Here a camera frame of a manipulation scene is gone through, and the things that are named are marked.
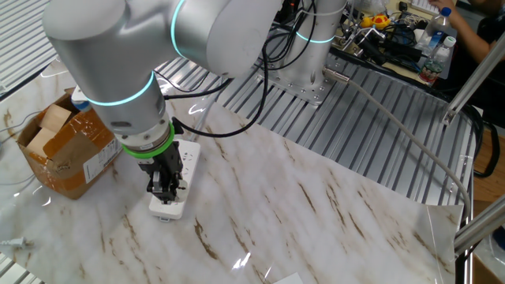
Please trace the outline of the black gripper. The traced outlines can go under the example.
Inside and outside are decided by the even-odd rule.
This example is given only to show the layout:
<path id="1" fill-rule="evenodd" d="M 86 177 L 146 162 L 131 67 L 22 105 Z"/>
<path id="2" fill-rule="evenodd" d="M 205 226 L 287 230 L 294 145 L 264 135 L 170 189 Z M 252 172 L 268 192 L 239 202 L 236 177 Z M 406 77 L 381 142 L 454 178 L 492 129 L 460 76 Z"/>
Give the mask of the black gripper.
<path id="1" fill-rule="evenodd" d="M 138 159 L 139 167 L 150 176 L 147 192 L 163 204 L 175 201 L 174 192 L 184 189 L 182 160 L 178 148 L 168 148 L 148 159 Z"/>

